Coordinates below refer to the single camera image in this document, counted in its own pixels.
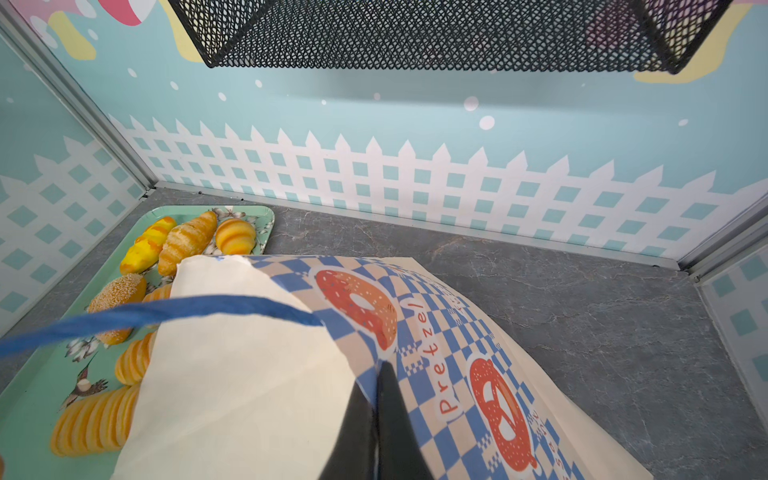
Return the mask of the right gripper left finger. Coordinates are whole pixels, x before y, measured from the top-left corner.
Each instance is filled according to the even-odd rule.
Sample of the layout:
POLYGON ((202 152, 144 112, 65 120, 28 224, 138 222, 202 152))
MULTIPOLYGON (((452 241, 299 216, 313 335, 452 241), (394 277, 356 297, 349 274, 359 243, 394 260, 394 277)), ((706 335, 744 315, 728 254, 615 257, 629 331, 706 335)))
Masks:
POLYGON ((320 479, 374 479, 377 472, 377 425, 373 406, 353 385, 339 434, 320 479))

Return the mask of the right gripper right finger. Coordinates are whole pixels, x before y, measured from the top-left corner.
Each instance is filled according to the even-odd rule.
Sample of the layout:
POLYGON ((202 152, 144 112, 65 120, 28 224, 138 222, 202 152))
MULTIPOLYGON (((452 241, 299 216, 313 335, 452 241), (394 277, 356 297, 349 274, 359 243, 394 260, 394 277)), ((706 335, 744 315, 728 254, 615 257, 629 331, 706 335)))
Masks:
POLYGON ((420 451, 398 384, 396 371, 384 362, 377 377, 379 479, 432 479, 420 451))

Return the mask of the checkered paper bag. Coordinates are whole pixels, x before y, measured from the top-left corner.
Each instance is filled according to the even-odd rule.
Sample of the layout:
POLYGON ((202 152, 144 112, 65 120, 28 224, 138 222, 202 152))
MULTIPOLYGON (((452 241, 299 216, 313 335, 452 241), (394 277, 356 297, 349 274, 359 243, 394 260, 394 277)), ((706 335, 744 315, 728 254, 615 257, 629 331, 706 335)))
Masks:
POLYGON ((171 284, 171 297, 1 344, 157 332, 110 479, 320 479, 355 383, 377 420, 384 362, 432 479, 649 477, 488 314, 411 258, 197 256, 172 280, 142 276, 146 294, 171 284))

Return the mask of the egg tart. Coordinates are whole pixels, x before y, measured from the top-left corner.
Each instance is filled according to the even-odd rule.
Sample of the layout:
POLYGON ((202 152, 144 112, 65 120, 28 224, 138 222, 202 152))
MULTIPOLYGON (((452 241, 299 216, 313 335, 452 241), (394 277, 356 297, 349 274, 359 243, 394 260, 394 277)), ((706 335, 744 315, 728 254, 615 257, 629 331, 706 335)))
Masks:
POLYGON ((223 255, 248 255, 256 245, 254 226, 242 219, 224 221, 215 234, 216 248, 223 255))

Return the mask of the long twisted bread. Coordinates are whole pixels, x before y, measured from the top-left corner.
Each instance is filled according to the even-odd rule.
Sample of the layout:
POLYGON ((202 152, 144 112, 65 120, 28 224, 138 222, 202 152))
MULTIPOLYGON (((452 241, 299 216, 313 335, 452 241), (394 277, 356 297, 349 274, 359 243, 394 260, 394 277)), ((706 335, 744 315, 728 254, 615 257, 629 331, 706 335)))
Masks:
POLYGON ((171 297, 171 291, 172 291, 171 284, 162 285, 154 289, 152 292, 146 294, 142 302, 147 303, 147 302, 169 299, 171 297))

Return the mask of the rectangular crusty pastry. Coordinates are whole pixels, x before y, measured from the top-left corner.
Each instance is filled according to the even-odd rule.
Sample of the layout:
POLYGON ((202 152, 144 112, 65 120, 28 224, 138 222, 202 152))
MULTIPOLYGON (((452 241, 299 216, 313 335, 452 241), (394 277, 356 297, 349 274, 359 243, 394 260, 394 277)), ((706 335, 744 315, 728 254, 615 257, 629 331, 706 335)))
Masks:
POLYGON ((67 407, 53 429, 49 447, 59 457, 121 450, 134 417, 140 385, 102 392, 67 407))

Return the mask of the small croissant bread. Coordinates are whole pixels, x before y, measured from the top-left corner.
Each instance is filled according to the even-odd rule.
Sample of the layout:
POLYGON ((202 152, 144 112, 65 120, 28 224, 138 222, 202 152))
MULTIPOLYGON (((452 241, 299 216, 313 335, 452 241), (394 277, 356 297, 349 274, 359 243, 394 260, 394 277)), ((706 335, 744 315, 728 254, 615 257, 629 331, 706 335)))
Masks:
POLYGON ((159 254, 158 273, 163 277, 175 276, 182 260, 205 251, 217 226, 217 215, 213 211, 207 211, 174 227, 159 254))

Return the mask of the oval bun bread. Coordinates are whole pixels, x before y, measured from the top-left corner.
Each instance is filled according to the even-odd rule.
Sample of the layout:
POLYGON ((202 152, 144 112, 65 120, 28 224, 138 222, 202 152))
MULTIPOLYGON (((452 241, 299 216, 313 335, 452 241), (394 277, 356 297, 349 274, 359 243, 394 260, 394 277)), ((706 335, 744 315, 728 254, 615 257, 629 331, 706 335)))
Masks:
MULTIPOLYGON (((147 281, 140 275, 129 273, 107 284, 91 301, 88 313, 103 312, 115 307, 140 303, 146 295, 147 281)), ((110 330, 96 334, 96 338, 106 347, 125 342, 133 333, 133 328, 110 330)))

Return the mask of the yellow curved bread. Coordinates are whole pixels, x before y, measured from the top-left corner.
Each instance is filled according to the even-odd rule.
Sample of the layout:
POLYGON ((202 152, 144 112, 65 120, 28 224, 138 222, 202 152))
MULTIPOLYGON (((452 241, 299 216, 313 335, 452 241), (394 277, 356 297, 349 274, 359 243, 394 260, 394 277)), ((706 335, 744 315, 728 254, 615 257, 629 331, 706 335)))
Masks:
POLYGON ((164 217, 147 228, 121 261, 120 274, 141 274, 155 265, 170 231, 176 226, 172 217, 164 217))

